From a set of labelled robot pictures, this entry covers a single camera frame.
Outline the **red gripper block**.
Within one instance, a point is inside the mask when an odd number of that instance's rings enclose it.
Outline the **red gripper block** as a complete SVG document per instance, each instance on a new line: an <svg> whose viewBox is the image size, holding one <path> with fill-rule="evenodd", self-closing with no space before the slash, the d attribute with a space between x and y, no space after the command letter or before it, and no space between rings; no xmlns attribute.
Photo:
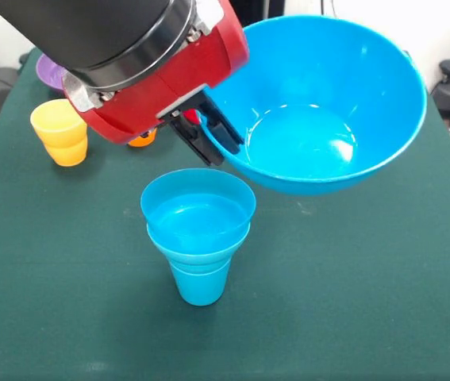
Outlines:
<svg viewBox="0 0 450 381"><path fill-rule="evenodd" d="M63 89L78 114L107 140L126 144L169 121L207 166L219 166L223 155L183 113L196 109L216 142L237 154L244 138L203 91L247 60L244 31L230 2L170 1L146 37L87 74L70 70Z"/></svg>

